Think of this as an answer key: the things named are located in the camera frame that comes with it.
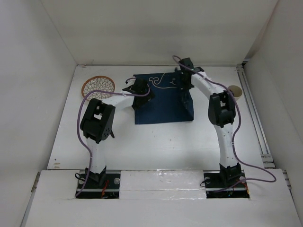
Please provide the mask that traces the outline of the dark blue cloth napkin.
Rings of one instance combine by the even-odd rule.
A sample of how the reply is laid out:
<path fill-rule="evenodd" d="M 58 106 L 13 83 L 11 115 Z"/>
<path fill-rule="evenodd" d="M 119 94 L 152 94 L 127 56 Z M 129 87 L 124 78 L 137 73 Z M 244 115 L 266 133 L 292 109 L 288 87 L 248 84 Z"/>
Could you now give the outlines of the dark blue cloth napkin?
<path fill-rule="evenodd" d="M 194 120 L 194 106 L 191 94 L 179 86 L 177 72 L 134 74 L 134 77 L 148 82 L 154 98 L 135 110 L 135 124 L 158 124 L 170 122 L 191 122 Z"/>

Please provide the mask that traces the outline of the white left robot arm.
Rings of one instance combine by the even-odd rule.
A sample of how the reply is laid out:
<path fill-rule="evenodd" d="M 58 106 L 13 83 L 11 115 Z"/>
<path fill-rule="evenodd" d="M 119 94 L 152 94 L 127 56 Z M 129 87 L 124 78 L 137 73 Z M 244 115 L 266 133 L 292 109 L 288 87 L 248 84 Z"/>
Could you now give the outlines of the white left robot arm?
<path fill-rule="evenodd" d="M 113 136 L 112 126 L 115 113 L 128 107 L 136 110 L 155 97 L 144 79 L 132 77 L 126 80 L 126 84 L 127 87 L 119 93 L 103 90 L 90 91 L 80 105 L 77 136 L 89 152 L 89 165 L 85 169 L 84 176 L 80 178 L 84 182 L 83 185 L 92 184 L 98 188 L 102 187 L 107 180 L 105 155 L 99 145 L 109 136 Z M 103 100 L 91 98 L 83 118 L 80 118 L 84 102 L 93 93 L 110 94 L 111 97 Z"/>

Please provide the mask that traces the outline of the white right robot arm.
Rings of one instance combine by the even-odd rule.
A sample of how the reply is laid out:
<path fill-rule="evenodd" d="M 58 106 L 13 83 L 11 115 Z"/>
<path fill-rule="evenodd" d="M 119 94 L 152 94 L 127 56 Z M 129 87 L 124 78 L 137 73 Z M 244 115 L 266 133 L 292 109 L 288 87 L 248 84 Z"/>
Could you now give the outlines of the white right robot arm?
<path fill-rule="evenodd" d="M 232 92 L 218 82 L 212 81 L 200 67 L 194 67 L 190 58 L 173 56 L 180 66 L 180 88 L 198 88 L 209 100 L 208 119 L 214 126 L 220 149 L 219 186 L 235 186 L 243 176 L 241 165 L 234 151 L 233 124 L 237 104 Z"/>

